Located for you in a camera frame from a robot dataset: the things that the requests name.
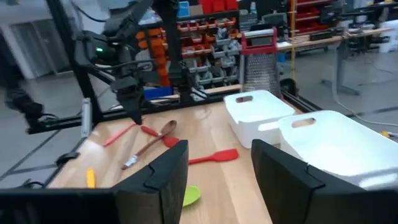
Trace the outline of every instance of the green object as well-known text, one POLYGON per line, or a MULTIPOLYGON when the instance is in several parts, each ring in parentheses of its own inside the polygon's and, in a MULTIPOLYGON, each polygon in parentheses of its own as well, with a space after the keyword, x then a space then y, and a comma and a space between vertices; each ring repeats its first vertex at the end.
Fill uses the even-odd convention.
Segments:
POLYGON ((197 186, 188 186, 185 190, 184 202, 182 207, 188 206, 196 202, 200 198, 200 189, 197 186))

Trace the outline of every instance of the wooden table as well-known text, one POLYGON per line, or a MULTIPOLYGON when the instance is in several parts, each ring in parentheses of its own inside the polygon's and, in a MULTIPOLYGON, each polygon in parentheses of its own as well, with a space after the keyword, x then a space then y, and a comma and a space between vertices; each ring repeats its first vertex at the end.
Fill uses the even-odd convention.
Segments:
MULTIPOLYGON (((239 159, 234 161, 207 162, 189 167, 187 185, 198 186, 202 196, 200 201, 183 209, 180 223, 272 223, 254 177, 251 153, 240 145, 231 130, 223 103, 145 117, 144 125, 156 130, 171 119, 176 120, 178 125, 173 135, 188 139, 190 159, 231 148, 237 148, 240 154, 239 159)), ((107 148, 102 146, 105 140, 131 122, 130 119, 120 119, 97 125, 80 146, 80 157, 69 161, 49 187, 85 188, 88 168, 95 170, 98 187, 112 187, 167 149, 158 142, 136 165, 122 171, 120 167, 126 160, 153 139, 136 126, 107 148)))
MULTIPOLYGON (((393 28, 379 28, 379 29, 374 29, 374 30, 364 30, 362 33, 354 34, 351 37, 364 37, 367 35, 376 35, 376 34, 381 34, 382 32, 389 31, 392 29, 393 28)), ((303 47, 314 47, 314 46, 318 46, 318 45, 334 44, 337 42, 341 42, 344 39, 349 39, 349 37, 345 37, 345 36, 343 37, 343 36, 338 36, 338 35, 334 36, 332 38, 327 38, 327 39, 323 39, 323 40, 315 40, 315 41, 310 41, 309 38, 310 38, 309 35, 296 36, 294 41, 290 40, 290 43, 292 45, 278 47, 278 51, 290 50, 293 47, 293 44, 294 44, 294 48, 299 49, 299 48, 303 48, 303 47)))

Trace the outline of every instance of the yellow object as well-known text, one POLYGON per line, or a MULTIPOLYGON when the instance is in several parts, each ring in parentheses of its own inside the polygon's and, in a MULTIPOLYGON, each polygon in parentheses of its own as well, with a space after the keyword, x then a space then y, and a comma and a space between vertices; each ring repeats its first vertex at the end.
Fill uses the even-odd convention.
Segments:
POLYGON ((95 175, 92 168, 87 169, 87 187, 95 188, 95 175))
POLYGON ((200 195, 200 189, 197 186, 188 186, 185 190, 182 207, 193 204, 200 198, 200 195))
POLYGON ((390 134, 387 131, 382 131, 380 134, 386 138, 390 138, 390 134))

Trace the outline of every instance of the bin handle hole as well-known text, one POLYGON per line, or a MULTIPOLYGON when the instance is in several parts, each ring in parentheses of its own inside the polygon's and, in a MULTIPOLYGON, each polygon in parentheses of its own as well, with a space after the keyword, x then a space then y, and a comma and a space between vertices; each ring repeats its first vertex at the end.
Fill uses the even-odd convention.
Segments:
POLYGON ((313 125, 316 122, 314 118, 301 119, 292 123, 292 128, 301 128, 313 125))
POLYGON ((242 96, 242 97, 238 97, 236 99, 237 103, 244 103, 244 102, 249 102, 253 100, 253 96, 242 96))

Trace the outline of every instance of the white plastic bin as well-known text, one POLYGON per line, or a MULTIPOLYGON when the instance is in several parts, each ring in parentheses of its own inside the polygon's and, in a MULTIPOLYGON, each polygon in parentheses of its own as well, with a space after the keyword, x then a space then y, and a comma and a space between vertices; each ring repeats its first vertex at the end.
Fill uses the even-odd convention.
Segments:
POLYGON ((279 120, 280 148, 364 189, 398 185, 398 143, 336 111, 279 120), (311 124, 294 128, 296 122, 311 124))
POLYGON ((392 30, 382 32, 381 37, 389 37, 388 43, 379 45, 380 53, 388 53, 398 50, 398 20, 386 21, 380 24, 380 28, 393 28, 392 30))
POLYGON ((268 144, 279 143, 277 121, 295 113, 281 99, 265 90, 249 91, 224 97, 229 114, 229 123, 243 147, 250 149, 253 139, 268 144), (239 99, 251 97, 250 101, 238 103, 239 99))

